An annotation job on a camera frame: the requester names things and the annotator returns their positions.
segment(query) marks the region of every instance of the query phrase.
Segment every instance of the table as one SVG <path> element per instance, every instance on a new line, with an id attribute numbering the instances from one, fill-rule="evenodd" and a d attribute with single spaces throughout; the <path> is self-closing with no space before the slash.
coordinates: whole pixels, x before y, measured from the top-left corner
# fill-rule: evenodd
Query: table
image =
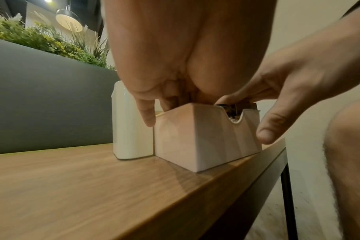
<path id="1" fill-rule="evenodd" d="M 281 177 L 297 239 L 285 141 L 193 173 L 112 145 L 0 155 L 0 239 L 243 239 Z"/>

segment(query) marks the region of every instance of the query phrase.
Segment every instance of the black metal table leg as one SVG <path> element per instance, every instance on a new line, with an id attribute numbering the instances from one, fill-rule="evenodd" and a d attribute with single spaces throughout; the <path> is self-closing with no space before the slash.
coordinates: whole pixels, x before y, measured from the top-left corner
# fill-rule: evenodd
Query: black metal table leg
<path id="1" fill-rule="evenodd" d="M 288 239 L 297 240 L 298 237 L 297 237 L 297 228 L 296 228 L 295 209 L 294 209 L 294 201 L 292 198 L 290 169 L 288 167 L 288 164 L 285 166 L 280 178 L 282 180 L 283 200 L 284 200 L 284 209 L 286 212 Z"/>

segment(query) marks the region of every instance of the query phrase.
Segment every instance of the lamp shade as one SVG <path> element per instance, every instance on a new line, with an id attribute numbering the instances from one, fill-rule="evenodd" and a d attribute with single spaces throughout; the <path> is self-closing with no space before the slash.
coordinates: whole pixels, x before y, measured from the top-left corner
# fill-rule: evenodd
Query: lamp shade
<path id="1" fill-rule="evenodd" d="M 59 9 L 56 12 L 56 21 L 68 30 L 81 32 L 83 27 L 80 18 L 66 6 L 65 9 Z"/>

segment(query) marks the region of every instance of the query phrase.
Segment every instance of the gray planter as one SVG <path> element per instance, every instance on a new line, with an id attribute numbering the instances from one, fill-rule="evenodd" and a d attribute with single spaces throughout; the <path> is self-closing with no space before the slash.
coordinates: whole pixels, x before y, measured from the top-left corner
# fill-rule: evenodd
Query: gray planter
<path id="1" fill-rule="evenodd" d="M 115 71 L 0 40 L 0 153 L 113 141 Z"/>

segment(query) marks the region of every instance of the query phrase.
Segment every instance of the dark ceiling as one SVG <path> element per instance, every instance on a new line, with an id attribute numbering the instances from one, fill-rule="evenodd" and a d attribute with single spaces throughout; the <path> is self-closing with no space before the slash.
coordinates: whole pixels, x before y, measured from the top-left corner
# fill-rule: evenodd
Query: dark ceiling
<path id="1" fill-rule="evenodd" d="M 58 9 L 65 8 L 69 0 L 52 0 L 51 3 L 47 3 L 45 0 L 27 0 L 27 2 L 55 13 Z M 6 0 L 6 4 L 12 16 L 20 13 L 25 19 L 26 0 Z M 71 10 L 81 19 L 83 25 L 87 25 L 89 29 L 99 34 L 102 33 L 103 21 L 100 0 L 71 0 Z"/>

